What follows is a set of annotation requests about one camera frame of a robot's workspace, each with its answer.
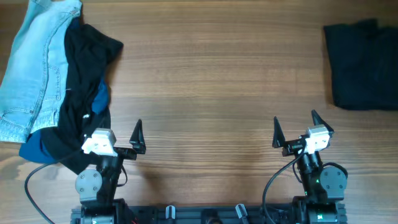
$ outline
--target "jeans pocket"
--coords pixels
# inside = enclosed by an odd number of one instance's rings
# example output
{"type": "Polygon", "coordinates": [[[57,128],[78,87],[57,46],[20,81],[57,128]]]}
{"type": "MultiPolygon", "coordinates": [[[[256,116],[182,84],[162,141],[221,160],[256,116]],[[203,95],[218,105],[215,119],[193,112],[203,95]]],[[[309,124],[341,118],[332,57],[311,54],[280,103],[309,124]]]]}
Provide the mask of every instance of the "jeans pocket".
{"type": "Polygon", "coordinates": [[[60,99],[60,71],[57,67],[49,65],[49,81],[45,90],[43,101],[60,99]]]}
{"type": "Polygon", "coordinates": [[[1,113],[0,119],[7,123],[16,125],[20,128],[28,128],[33,113],[34,112],[32,110],[26,110],[22,108],[11,108],[1,113]]]}

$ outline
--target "jeans seam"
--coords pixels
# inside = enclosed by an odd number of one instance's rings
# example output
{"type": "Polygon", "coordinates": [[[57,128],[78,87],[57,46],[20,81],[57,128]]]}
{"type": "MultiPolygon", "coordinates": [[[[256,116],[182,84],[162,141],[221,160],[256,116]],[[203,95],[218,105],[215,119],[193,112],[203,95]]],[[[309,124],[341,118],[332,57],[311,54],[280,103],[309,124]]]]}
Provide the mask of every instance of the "jeans seam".
{"type": "Polygon", "coordinates": [[[9,112],[13,112],[13,111],[20,111],[20,112],[25,112],[25,113],[30,113],[30,114],[32,113],[31,110],[28,110],[28,109],[25,109],[25,108],[9,108],[9,109],[6,109],[6,110],[2,111],[1,114],[6,114],[6,113],[9,113],[9,112]]]}
{"type": "Polygon", "coordinates": [[[5,123],[10,124],[10,125],[17,126],[18,128],[22,128],[22,129],[24,129],[24,130],[28,130],[28,128],[25,128],[25,127],[23,127],[23,126],[21,126],[21,125],[19,125],[19,124],[12,123],[12,122],[10,122],[10,121],[6,121],[4,118],[2,118],[1,120],[2,120],[3,122],[5,122],[5,123]]]}
{"type": "Polygon", "coordinates": [[[44,97],[43,101],[48,101],[48,100],[59,100],[60,99],[60,70],[58,67],[53,66],[53,65],[49,65],[49,68],[54,69],[55,73],[57,74],[57,84],[55,85],[55,87],[57,88],[57,93],[55,96],[50,96],[50,97],[44,97]]]}
{"type": "Polygon", "coordinates": [[[32,2],[34,2],[36,5],[41,6],[42,8],[46,9],[48,7],[43,6],[41,3],[38,2],[38,0],[31,0],[32,2]]]}
{"type": "Polygon", "coordinates": [[[9,138],[12,138],[13,140],[15,140],[14,142],[20,142],[20,141],[21,141],[21,139],[15,138],[14,136],[10,136],[9,134],[6,134],[6,133],[4,133],[4,132],[2,132],[2,131],[0,131],[0,134],[2,134],[2,135],[4,135],[4,136],[7,136],[7,137],[9,137],[9,138]]]}
{"type": "Polygon", "coordinates": [[[45,42],[44,48],[43,48],[43,82],[42,82],[42,87],[40,89],[39,92],[39,97],[36,101],[35,107],[34,107],[34,114],[33,116],[30,118],[30,122],[28,127],[30,129],[32,129],[34,121],[37,119],[40,110],[37,110],[37,108],[40,108],[42,103],[43,103],[43,99],[44,99],[44,93],[45,90],[47,89],[47,82],[48,82],[48,70],[49,70],[49,64],[48,64],[48,52],[49,52],[49,45],[51,42],[51,39],[53,38],[53,36],[55,35],[55,33],[57,32],[57,30],[59,29],[59,27],[66,22],[70,17],[72,16],[72,14],[66,14],[62,19],[60,19],[60,22],[55,26],[55,28],[51,31],[50,35],[47,37],[47,40],[45,42]]]}
{"type": "Polygon", "coordinates": [[[40,112],[49,112],[49,111],[57,111],[57,109],[55,109],[55,108],[49,108],[49,109],[46,109],[46,110],[40,110],[40,112]]]}

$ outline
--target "black t-shirt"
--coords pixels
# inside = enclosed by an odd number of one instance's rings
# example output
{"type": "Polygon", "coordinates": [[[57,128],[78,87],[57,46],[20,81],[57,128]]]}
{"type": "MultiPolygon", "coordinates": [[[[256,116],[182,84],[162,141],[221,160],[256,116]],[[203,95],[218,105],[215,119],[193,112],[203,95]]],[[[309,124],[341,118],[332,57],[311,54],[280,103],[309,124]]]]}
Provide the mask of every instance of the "black t-shirt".
{"type": "Polygon", "coordinates": [[[398,110],[398,29],[377,20],[325,26],[333,101],[347,110],[398,110]]]}
{"type": "MultiPolygon", "coordinates": [[[[96,128],[110,128],[111,116],[107,107],[95,114],[91,104],[106,66],[120,53],[123,43],[109,38],[94,27],[76,26],[74,20],[65,34],[65,53],[68,60],[67,92],[60,108],[58,127],[42,130],[42,140],[54,159],[62,159],[80,150],[85,135],[96,128]]],[[[62,164],[79,174],[92,161],[92,155],[77,154],[62,164]]]]}

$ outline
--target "wood grain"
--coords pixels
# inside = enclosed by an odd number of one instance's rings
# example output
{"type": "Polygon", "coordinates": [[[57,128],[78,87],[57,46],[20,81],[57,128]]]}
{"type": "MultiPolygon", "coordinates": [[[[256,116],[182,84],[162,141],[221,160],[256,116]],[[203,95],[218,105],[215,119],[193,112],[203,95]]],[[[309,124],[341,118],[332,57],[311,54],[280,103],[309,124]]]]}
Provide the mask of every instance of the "wood grain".
{"type": "MultiPolygon", "coordinates": [[[[0,76],[26,4],[0,4],[0,76]]],[[[259,204],[266,182],[290,158],[271,147],[272,118],[287,139],[316,109],[336,130],[321,153],[349,171],[350,223],[396,223],[398,113],[345,111],[331,102],[322,26],[376,17],[398,26],[396,1],[85,1],[86,23],[124,43],[109,68],[112,129],[128,146],[143,120],[147,154],[124,163],[130,205],[259,204]]],[[[23,183],[39,165],[0,144],[0,223],[44,223],[23,183]]],[[[37,173],[33,198],[56,223],[79,205],[75,174],[37,173]]],[[[268,201],[303,195],[291,169],[268,201]]]]}

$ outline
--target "black cable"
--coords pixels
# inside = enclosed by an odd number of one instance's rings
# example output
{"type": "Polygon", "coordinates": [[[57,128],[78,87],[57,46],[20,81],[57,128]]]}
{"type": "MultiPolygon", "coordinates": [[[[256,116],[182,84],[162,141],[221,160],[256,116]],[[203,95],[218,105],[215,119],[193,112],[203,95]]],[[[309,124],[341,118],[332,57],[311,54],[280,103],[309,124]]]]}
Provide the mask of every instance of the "black cable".
{"type": "Polygon", "coordinates": [[[325,166],[334,166],[334,167],[336,167],[337,169],[343,171],[343,173],[345,174],[346,178],[348,178],[347,170],[344,167],[342,167],[341,165],[339,165],[339,164],[337,164],[335,162],[327,162],[322,167],[325,167],[325,166]]]}
{"type": "Polygon", "coordinates": [[[25,187],[26,196],[27,196],[27,198],[30,200],[30,202],[32,203],[33,207],[36,208],[36,210],[43,216],[43,218],[44,218],[48,223],[55,224],[53,221],[51,221],[51,219],[50,219],[49,217],[47,217],[47,216],[44,214],[44,212],[39,208],[39,206],[37,206],[35,200],[33,200],[32,196],[30,195],[29,189],[28,189],[28,187],[27,187],[27,184],[28,184],[28,182],[29,182],[29,179],[33,176],[33,174],[35,174],[37,171],[43,169],[44,167],[48,167],[49,165],[57,164],[57,163],[59,163],[59,162],[64,161],[65,159],[69,159],[69,158],[75,156],[75,155],[76,155],[78,152],[80,152],[80,151],[81,151],[81,150],[78,150],[78,151],[76,151],[76,152],[73,152],[73,153],[69,154],[68,156],[65,156],[64,158],[59,159],[59,160],[57,160],[57,161],[55,161],[55,162],[52,162],[52,163],[49,163],[49,164],[43,164],[43,165],[39,166],[38,168],[34,169],[34,170],[26,177],[25,186],[24,186],[24,187],[25,187]]]}
{"type": "Polygon", "coordinates": [[[268,214],[267,211],[267,207],[266,207],[266,196],[267,196],[267,191],[269,189],[269,187],[271,186],[272,182],[274,181],[274,179],[280,174],[282,173],[284,170],[286,170],[288,167],[290,167],[293,163],[296,163],[303,155],[304,155],[304,149],[302,149],[302,152],[297,156],[297,158],[295,158],[294,160],[290,161],[288,164],[286,164],[284,167],[282,167],[280,170],[278,170],[278,172],[276,172],[269,180],[268,183],[264,189],[264,192],[262,193],[262,209],[264,211],[264,213],[266,214],[266,217],[273,223],[276,224],[272,218],[270,217],[270,215],[268,214]]]}
{"type": "Polygon", "coordinates": [[[124,169],[124,166],[123,166],[123,165],[122,165],[122,170],[123,170],[123,172],[124,172],[124,176],[126,177],[126,181],[125,181],[124,184],[118,184],[116,187],[123,187],[123,186],[125,186],[125,184],[127,183],[127,173],[126,173],[126,170],[124,169]]]}
{"type": "Polygon", "coordinates": [[[295,166],[296,166],[296,163],[294,162],[294,163],[292,164],[294,176],[296,176],[298,182],[299,182],[300,184],[302,184],[303,182],[300,180],[299,176],[297,175],[295,166]]]}

